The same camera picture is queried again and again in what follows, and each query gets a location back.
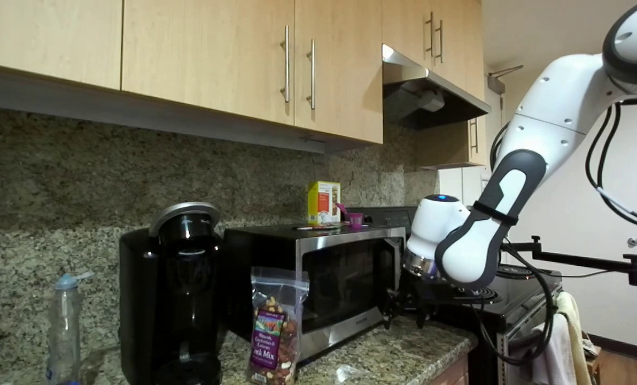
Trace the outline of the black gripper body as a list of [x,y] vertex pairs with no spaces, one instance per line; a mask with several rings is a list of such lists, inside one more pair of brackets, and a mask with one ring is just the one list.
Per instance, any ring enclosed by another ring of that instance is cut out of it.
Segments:
[[460,288],[442,277],[429,277],[405,267],[399,286],[390,288],[383,302],[385,325],[411,314],[423,326],[440,307],[447,305],[488,305],[497,300],[492,288]]

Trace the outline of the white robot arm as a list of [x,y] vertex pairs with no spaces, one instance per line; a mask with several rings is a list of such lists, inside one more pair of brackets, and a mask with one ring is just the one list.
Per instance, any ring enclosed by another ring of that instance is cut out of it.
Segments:
[[507,121],[492,175],[471,207],[448,194],[418,201],[406,239],[415,272],[486,288],[528,199],[624,101],[637,101],[637,3],[611,23],[598,54],[559,56],[543,69]]

